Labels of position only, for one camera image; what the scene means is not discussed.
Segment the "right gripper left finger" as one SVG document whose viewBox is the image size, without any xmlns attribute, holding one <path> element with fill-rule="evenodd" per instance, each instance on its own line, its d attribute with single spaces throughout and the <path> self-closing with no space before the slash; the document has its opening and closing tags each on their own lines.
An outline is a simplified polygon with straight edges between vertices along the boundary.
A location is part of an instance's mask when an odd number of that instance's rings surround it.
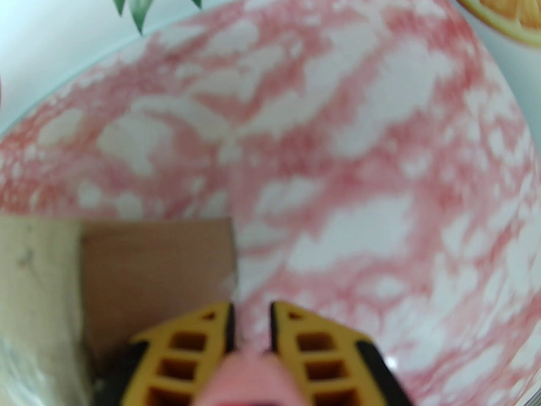
<svg viewBox="0 0 541 406">
<path fill-rule="evenodd" d="M 170 319 L 130 340 L 104 381 L 101 406 L 193 406 L 234 350 L 231 302 Z"/>
</svg>

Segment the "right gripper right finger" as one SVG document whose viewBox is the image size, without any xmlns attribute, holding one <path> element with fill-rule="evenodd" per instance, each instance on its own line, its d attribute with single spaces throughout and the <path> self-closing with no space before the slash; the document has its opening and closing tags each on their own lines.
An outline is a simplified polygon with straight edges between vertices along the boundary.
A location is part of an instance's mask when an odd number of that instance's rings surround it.
<svg viewBox="0 0 541 406">
<path fill-rule="evenodd" d="M 413 406 L 366 334 L 284 301 L 270 306 L 270 333 L 307 406 Z"/>
</svg>

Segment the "short taped cardboard box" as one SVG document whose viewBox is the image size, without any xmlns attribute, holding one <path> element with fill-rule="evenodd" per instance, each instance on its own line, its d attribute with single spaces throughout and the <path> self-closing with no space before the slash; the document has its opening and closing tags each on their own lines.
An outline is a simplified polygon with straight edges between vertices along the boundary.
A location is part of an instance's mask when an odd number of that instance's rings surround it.
<svg viewBox="0 0 541 406">
<path fill-rule="evenodd" d="M 228 218 L 0 215 L 0 406 L 90 406 L 135 334 L 229 299 Z"/>
</svg>

